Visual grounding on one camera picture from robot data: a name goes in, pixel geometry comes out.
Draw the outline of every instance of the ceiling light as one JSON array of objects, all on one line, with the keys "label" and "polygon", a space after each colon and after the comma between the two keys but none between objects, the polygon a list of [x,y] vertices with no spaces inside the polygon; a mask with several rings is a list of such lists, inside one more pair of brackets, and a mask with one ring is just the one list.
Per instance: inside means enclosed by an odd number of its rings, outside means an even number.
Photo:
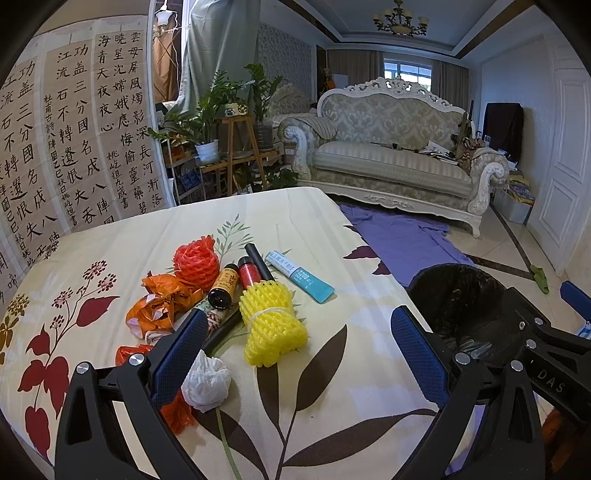
[{"label": "ceiling light", "polygon": [[426,35],[429,19],[427,17],[418,18],[418,27],[411,25],[414,12],[407,8],[402,8],[403,0],[394,0],[396,8],[387,8],[384,11],[384,19],[380,14],[374,14],[374,23],[378,30],[383,32],[392,32],[392,35],[406,35],[413,37],[415,35]]}]

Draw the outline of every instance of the toothpaste tube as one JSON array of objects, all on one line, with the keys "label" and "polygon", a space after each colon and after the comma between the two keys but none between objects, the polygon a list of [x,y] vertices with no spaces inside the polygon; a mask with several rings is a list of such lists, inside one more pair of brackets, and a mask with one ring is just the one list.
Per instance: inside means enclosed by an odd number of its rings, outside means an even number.
[{"label": "toothpaste tube", "polygon": [[269,252],[265,259],[318,303],[324,303],[335,291],[333,287],[295,265],[278,251]]}]

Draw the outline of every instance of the blue gripper pad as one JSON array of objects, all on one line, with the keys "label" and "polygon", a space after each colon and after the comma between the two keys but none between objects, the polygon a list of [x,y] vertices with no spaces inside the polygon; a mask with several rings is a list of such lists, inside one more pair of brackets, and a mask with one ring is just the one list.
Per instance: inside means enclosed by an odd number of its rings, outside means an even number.
[{"label": "blue gripper pad", "polygon": [[392,335],[428,401],[439,408],[447,403],[447,372],[402,307],[392,312]]},{"label": "blue gripper pad", "polygon": [[189,322],[187,327],[152,376],[152,403],[159,409],[174,400],[207,339],[207,315],[203,311],[196,309],[185,322]]},{"label": "blue gripper pad", "polygon": [[560,296],[577,311],[585,321],[591,320],[591,299],[572,282],[566,281],[560,287]]}]

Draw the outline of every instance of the white tissue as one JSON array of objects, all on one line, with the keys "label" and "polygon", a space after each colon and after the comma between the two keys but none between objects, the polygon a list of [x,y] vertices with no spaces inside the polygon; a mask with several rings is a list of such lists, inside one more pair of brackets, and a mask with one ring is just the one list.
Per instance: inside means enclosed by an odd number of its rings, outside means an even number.
[{"label": "white tissue", "polygon": [[201,350],[181,386],[181,392],[189,405],[205,413],[226,400],[231,381],[226,365],[219,358],[209,358]]}]

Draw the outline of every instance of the curtain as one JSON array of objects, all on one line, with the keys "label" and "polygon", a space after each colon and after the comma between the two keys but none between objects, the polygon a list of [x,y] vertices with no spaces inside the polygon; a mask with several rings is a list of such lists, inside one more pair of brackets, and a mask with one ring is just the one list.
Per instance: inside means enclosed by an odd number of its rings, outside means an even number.
[{"label": "curtain", "polygon": [[170,16],[167,25],[157,27],[152,45],[152,79],[154,82],[154,101],[169,102],[178,96],[178,64],[175,41],[180,30],[177,26],[176,12]]},{"label": "curtain", "polygon": [[376,50],[329,50],[331,73],[349,77],[349,85],[358,85],[384,76],[384,52]]},{"label": "curtain", "polygon": [[452,105],[467,110],[470,101],[468,69],[446,61],[433,60],[431,91]]},{"label": "curtain", "polygon": [[255,58],[261,0],[197,0],[189,13],[187,44],[176,113],[194,111],[218,70],[247,80]]}]

